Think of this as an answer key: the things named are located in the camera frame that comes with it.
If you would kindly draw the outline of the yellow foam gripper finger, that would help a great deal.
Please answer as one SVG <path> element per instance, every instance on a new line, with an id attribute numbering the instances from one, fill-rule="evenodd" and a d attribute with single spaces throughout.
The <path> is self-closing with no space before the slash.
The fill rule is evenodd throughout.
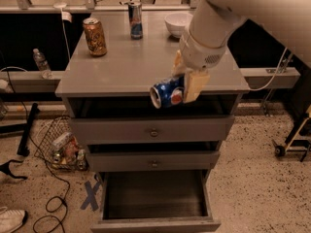
<path id="1" fill-rule="evenodd" d="M 183 57 L 179 50 L 176 51 L 173 67 L 171 70 L 171 74 L 173 77 L 180 76 L 185 73 L 186 66 L 184 64 Z"/>
<path id="2" fill-rule="evenodd" d="M 187 70 L 184 76 L 184 102 L 195 101 L 209 80 L 210 74 L 208 72 Z"/>

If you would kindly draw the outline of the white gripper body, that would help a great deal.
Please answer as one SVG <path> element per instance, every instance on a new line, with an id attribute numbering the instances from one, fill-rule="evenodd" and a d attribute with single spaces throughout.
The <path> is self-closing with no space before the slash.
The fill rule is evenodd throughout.
<path id="1" fill-rule="evenodd" d="M 225 53 L 225 46 L 209 48 L 197 43 L 189 32 L 184 32 L 179 41 L 183 63 L 193 70 L 215 67 Z"/>

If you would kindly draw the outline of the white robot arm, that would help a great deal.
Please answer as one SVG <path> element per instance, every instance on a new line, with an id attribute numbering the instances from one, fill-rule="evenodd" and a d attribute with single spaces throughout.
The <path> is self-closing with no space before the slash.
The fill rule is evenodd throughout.
<path id="1" fill-rule="evenodd" d="M 174 76 L 185 77 L 185 103 L 197 99 L 210 79 L 208 70 L 221 61 L 229 36 L 248 19 L 311 64 L 311 0 L 199 0 L 172 69 Z"/>

